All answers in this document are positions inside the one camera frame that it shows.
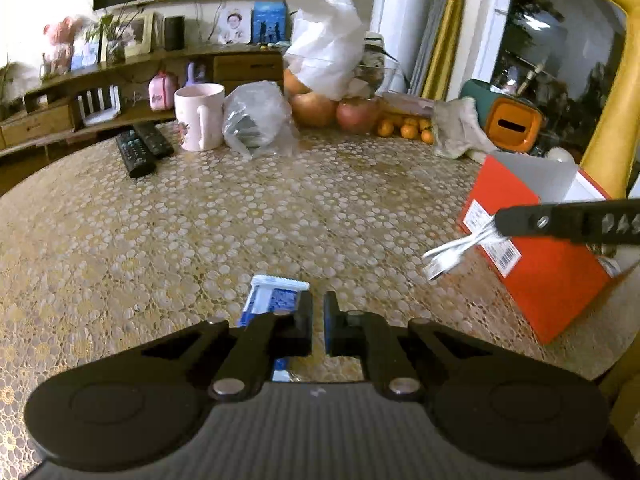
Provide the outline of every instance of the photo frame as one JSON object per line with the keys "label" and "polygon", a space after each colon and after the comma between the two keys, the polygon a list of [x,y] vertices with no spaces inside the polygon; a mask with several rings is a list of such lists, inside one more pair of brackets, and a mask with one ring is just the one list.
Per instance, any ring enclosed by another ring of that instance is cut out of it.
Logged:
{"label": "photo frame", "polygon": [[[154,36],[155,13],[137,12],[132,10],[124,12],[120,22],[124,24],[125,30],[122,39],[125,41],[125,57],[140,56],[149,54]],[[107,41],[102,37],[101,59],[107,59]]]}
{"label": "photo frame", "polygon": [[218,13],[212,36],[217,44],[251,43],[253,2],[225,2]]}
{"label": "photo frame", "polygon": [[88,27],[84,27],[78,34],[76,34],[76,38],[74,40],[74,53],[71,58],[71,70],[78,70],[79,68],[85,68],[87,66],[93,66],[100,63],[100,36],[87,41],[87,30]]}
{"label": "photo frame", "polygon": [[277,43],[286,39],[287,7],[284,2],[256,2],[252,43]]}

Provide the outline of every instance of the yellow giraffe statue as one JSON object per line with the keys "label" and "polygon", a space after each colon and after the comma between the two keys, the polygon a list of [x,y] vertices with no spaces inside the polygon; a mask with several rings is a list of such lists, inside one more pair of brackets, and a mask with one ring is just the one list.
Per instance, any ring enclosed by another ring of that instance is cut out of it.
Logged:
{"label": "yellow giraffe statue", "polygon": [[640,0],[609,1],[626,13],[625,47],[580,166],[611,198],[624,198],[640,132]]}

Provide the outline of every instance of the curtain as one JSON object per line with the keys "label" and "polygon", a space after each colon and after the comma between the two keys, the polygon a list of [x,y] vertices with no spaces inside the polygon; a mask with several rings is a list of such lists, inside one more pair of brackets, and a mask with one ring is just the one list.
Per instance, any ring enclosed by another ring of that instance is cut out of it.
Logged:
{"label": "curtain", "polygon": [[433,53],[433,47],[436,43],[438,29],[440,28],[440,22],[442,21],[442,15],[444,14],[444,8],[446,5],[447,0],[433,0],[433,3],[431,4],[429,15],[427,17],[427,26],[424,29],[424,34],[422,35],[422,43],[420,44],[418,56],[415,59],[414,72],[411,76],[411,82],[407,92],[410,95],[422,94],[424,82],[427,79],[429,60]]}
{"label": "curtain", "polygon": [[447,0],[426,81],[422,88],[424,98],[438,100],[445,98],[458,47],[464,4],[465,0]]}

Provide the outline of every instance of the drawer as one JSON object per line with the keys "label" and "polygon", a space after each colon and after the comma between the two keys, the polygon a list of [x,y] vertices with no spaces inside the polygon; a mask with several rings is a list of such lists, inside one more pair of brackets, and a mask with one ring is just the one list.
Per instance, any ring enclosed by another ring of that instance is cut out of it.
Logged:
{"label": "drawer", "polygon": [[[216,81],[218,84],[225,87],[225,97],[231,94],[236,88],[240,85],[244,85],[247,83],[254,83],[255,81]],[[280,87],[280,91],[284,91],[284,83],[283,81],[276,81],[278,86]]]}
{"label": "drawer", "polygon": [[7,147],[31,139],[74,130],[71,104],[32,112],[2,124],[2,137]]}
{"label": "drawer", "polygon": [[240,54],[216,56],[213,78],[219,81],[279,81],[282,79],[280,54]]}

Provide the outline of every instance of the window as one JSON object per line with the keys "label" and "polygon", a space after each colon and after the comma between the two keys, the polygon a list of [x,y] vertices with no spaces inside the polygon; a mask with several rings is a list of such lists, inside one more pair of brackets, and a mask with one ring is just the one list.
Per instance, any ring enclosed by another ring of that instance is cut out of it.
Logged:
{"label": "window", "polygon": [[546,117],[538,154],[562,146],[580,160],[624,39],[624,13],[607,0],[511,0],[492,83],[515,92],[527,73],[542,69],[522,94]]}

